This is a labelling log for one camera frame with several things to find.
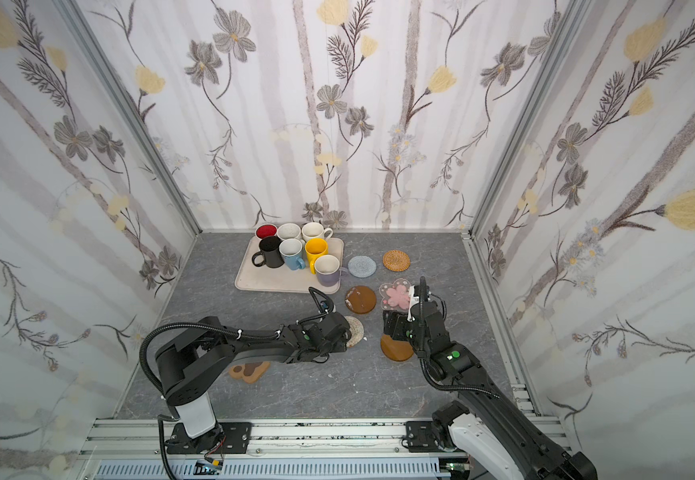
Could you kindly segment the blue woven round coaster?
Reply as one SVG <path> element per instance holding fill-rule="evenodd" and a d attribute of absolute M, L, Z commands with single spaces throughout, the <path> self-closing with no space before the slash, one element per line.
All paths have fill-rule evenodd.
<path fill-rule="evenodd" d="M 347 262 L 347 271 L 355 278 L 369 278 L 377 271 L 377 263 L 369 256 L 353 256 Z"/>

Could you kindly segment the plain round wooden coaster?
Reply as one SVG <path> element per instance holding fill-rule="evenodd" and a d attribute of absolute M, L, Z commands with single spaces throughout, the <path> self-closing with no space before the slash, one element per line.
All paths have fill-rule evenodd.
<path fill-rule="evenodd" d="M 401 340 L 393 340 L 391 336 L 383 334 L 381 336 L 381 352 L 385 357 L 395 362 L 405 362 L 415 355 L 413 347 L 409 343 Z"/>

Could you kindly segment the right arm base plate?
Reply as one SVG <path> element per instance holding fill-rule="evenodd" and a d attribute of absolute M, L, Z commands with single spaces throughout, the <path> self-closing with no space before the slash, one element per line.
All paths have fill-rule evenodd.
<path fill-rule="evenodd" d="M 401 446 L 411 453 L 453 452 L 453 445 L 447 426 L 435 420 L 405 422 L 405 436 Z"/>

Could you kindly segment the pink flower silicone coaster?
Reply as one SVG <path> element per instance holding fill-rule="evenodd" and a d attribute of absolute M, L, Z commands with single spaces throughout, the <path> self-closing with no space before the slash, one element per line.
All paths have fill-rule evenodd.
<path fill-rule="evenodd" d="M 381 284 L 381 308 L 385 311 L 408 312 L 411 306 L 411 283 L 399 278 L 393 282 Z"/>

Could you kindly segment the beige serving tray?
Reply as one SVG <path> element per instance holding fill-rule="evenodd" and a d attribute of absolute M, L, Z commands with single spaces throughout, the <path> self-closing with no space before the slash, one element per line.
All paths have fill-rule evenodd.
<path fill-rule="evenodd" d="M 259 251 L 260 240 L 253 235 L 247 245 L 241 267 L 235 279 L 235 286 L 243 291 L 308 294 L 310 287 L 318 288 L 327 294 L 334 294 L 341 288 L 341 277 L 333 286 L 323 286 L 317 276 L 309 269 L 298 271 L 287 266 L 272 269 L 267 266 L 253 266 L 252 257 Z"/>

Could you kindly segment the glossy brown round coaster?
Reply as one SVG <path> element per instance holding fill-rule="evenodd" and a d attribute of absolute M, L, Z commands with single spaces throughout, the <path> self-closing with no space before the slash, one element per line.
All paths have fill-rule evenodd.
<path fill-rule="evenodd" d="M 353 286 L 347 290 L 345 304 L 355 314 L 368 314 L 377 306 L 377 295 L 367 286 Z"/>

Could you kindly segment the brown paw print coaster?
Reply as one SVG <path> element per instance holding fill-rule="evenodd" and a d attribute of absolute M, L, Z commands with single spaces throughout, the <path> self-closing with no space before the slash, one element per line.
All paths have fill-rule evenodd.
<path fill-rule="evenodd" d="M 247 384 L 254 384 L 261 379 L 270 367 L 271 363 L 269 361 L 236 365 L 229 370 L 229 376 Z"/>

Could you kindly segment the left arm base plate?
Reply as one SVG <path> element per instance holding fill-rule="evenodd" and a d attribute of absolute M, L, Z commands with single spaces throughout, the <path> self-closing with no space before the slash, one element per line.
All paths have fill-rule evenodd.
<path fill-rule="evenodd" d="M 252 422 L 222 422 L 213 429 L 191 438 L 183 423 L 177 423 L 166 436 L 169 454 L 246 454 L 251 440 Z"/>

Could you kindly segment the white patterned round coaster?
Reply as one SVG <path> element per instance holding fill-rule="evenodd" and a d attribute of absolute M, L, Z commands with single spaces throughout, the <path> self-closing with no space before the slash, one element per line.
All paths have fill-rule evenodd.
<path fill-rule="evenodd" d="M 349 323 L 349 334 L 351 334 L 351 338 L 347 340 L 347 348 L 352 348 L 365 338 L 365 329 L 363 329 L 363 323 L 353 316 L 347 316 L 346 320 Z"/>

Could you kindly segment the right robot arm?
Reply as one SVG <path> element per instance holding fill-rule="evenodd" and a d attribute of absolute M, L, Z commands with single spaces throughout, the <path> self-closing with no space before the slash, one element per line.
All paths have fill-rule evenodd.
<path fill-rule="evenodd" d="M 383 333 L 411 345 L 431 387 L 457 394 L 456 402 L 435 412 L 443 437 L 493 477 L 597 478 L 585 454 L 571 454 L 545 435 L 495 386 L 481 360 L 451 340 L 437 303 L 418 303 L 407 313 L 386 311 Z"/>

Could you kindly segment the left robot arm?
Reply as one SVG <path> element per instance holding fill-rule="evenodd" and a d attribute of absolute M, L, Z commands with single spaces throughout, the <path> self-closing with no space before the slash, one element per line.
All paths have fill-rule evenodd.
<path fill-rule="evenodd" d="M 338 312 L 320 313 L 273 331 L 223 326 L 216 316 L 171 323 L 141 343 L 141 370 L 191 440 L 218 427 L 209 390 L 235 365 L 311 363 L 348 350 L 351 327 Z"/>

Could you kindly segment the purple mug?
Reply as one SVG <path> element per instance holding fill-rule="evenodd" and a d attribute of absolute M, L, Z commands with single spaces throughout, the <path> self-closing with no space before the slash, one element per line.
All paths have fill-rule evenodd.
<path fill-rule="evenodd" d="M 341 281 L 341 275 L 344 271 L 341 260 L 331 254 L 318 257 L 314 262 L 314 269 L 319 284 L 324 287 L 337 285 Z"/>

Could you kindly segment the rattan woven round coaster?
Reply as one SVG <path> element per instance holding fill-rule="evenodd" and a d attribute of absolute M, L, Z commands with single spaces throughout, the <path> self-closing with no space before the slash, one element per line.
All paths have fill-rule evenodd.
<path fill-rule="evenodd" d="M 411 266 L 411 257 L 401 250 L 389 250 L 383 254 L 383 266 L 389 271 L 403 272 Z"/>

